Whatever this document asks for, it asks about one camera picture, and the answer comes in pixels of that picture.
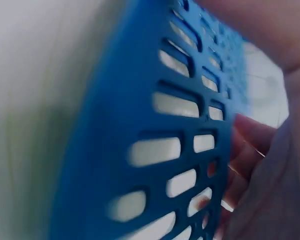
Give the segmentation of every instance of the white wall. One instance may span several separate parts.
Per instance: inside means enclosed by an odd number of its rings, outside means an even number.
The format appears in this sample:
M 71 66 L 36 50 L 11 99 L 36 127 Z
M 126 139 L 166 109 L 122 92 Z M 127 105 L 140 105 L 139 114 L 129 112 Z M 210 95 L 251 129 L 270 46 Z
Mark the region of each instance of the white wall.
M 125 0 L 0 0 L 0 240 L 44 239 L 92 67 Z

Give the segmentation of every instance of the hand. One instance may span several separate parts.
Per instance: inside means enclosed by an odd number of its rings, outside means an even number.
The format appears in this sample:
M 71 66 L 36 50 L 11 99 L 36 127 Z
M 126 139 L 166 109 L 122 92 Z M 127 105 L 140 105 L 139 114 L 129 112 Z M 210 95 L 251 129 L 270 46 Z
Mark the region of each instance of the hand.
M 235 210 L 223 209 L 218 236 L 300 240 L 300 0 L 197 2 L 282 68 L 290 112 L 277 131 L 237 116 L 224 195 Z

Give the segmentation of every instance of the perforated plastic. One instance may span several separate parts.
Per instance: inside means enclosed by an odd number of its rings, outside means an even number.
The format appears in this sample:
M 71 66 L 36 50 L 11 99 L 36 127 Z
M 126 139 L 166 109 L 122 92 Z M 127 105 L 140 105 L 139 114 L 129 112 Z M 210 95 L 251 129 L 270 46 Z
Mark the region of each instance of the perforated plastic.
M 164 65 L 160 51 L 185 65 L 187 72 Z M 173 239 L 189 226 L 189 239 L 211 240 L 227 180 L 234 112 L 247 109 L 243 69 L 241 37 L 192 1 L 130 0 L 91 80 L 69 143 L 50 239 L 125 239 L 175 212 L 173 228 L 163 240 Z M 205 86 L 206 79 L 214 82 L 214 90 Z M 156 111 L 154 93 L 195 103 L 198 113 L 180 116 L 163 108 Z M 224 119 L 213 120 L 209 107 L 221 110 Z M 214 149 L 196 151 L 194 137 L 206 134 L 214 136 Z M 162 138 L 178 138 L 180 156 L 151 165 L 132 164 L 135 143 Z M 208 176 L 212 162 L 216 174 Z M 168 196 L 167 182 L 193 169 L 194 187 Z M 207 187 L 213 192 L 210 203 L 188 217 L 191 199 Z M 126 222 L 112 219 L 109 205 L 135 192 L 145 195 L 144 211 Z

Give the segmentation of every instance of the rectangular hole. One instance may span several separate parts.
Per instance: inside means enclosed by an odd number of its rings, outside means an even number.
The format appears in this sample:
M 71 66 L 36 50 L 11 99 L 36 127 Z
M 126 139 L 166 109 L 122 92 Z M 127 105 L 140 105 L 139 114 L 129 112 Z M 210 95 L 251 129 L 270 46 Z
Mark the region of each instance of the rectangular hole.
M 212 120 L 223 121 L 224 112 L 220 108 L 209 106 L 209 116 Z
M 172 30 L 187 44 L 201 53 L 203 50 L 202 41 L 196 30 L 193 29 L 192 26 L 189 25 L 174 9 L 172 9 L 171 13 L 169 24 Z
M 215 44 L 218 44 L 216 32 L 210 27 L 209 23 L 203 17 L 201 18 L 201 26 L 202 26 L 203 35 L 208 35 L 208 37 Z
M 131 147 L 129 162 L 141 168 L 178 159 L 180 154 L 181 142 L 178 137 L 141 140 Z
M 140 216 L 146 208 L 146 193 L 135 191 L 111 201 L 108 216 L 121 223 L 128 222 Z
M 176 236 L 172 240 L 189 240 L 191 236 L 192 228 L 188 226 L 185 230 L 183 230 L 178 236 Z
M 227 87 L 223 95 L 226 99 L 231 99 L 231 89 Z
M 169 214 L 149 223 L 143 228 L 131 233 L 128 236 L 120 238 L 120 240 L 141 240 L 141 239 L 161 239 L 171 232 L 176 223 L 176 213 L 170 212 Z
M 215 91 L 215 92 L 219 92 L 219 83 L 218 82 L 214 82 L 213 80 L 207 78 L 206 76 L 201 76 L 201 79 L 202 79 L 202 82 L 203 82 L 203 85 L 205 85 L 208 89 L 211 89 L 212 91 Z
M 166 194 L 169 198 L 175 198 L 196 185 L 197 172 L 194 169 L 181 173 L 167 182 Z
M 154 110 L 161 114 L 199 118 L 199 107 L 196 102 L 185 100 L 162 92 L 153 94 Z
M 188 0 L 178 0 L 179 4 L 184 8 L 184 10 L 189 11 Z
M 195 215 L 205 206 L 207 206 L 212 198 L 213 191 L 210 187 L 207 187 L 205 190 L 200 192 L 198 195 L 194 196 L 188 206 L 188 217 Z
M 197 135 L 193 138 L 193 150 L 202 153 L 215 148 L 215 137 L 211 134 Z
M 219 78 L 205 66 L 202 67 L 201 79 L 202 79 L 203 84 L 207 88 L 219 93 L 219 91 L 220 91 Z
M 177 73 L 189 78 L 189 69 L 188 67 L 182 63 L 181 61 L 175 59 L 173 56 L 169 55 L 163 50 L 159 51 L 159 58 L 161 62 L 166 65 L 168 68 L 176 71 Z
M 218 70 L 222 70 L 223 68 L 223 63 L 222 60 L 220 58 L 220 56 L 217 54 L 217 52 L 212 49 L 211 47 L 209 47 L 209 52 L 210 52 L 210 57 L 209 57 L 209 61 L 210 63 L 216 67 Z
M 181 28 L 177 27 L 172 21 L 170 21 L 170 26 L 172 30 L 179 35 L 187 44 L 198 50 L 197 44 L 183 31 Z
M 189 54 L 186 53 L 181 47 L 179 47 L 178 45 L 176 45 L 173 41 L 167 39 L 167 42 L 172 45 L 173 47 L 175 47 L 176 49 L 178 49 L 181 53 L 183 53 L 184 55 L 189 57 Z

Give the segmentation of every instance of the blurry background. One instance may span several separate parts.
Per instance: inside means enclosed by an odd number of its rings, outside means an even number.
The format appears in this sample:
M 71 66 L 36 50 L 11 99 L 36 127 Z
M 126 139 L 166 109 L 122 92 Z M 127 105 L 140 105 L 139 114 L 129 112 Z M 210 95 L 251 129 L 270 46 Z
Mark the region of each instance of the blurry background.
M 46 239 L 61 160 L 87 80 L 125 0 L 0 1 L 0 240 Z M 283 75 L 245 46 L 251 116 L 288 115 Z

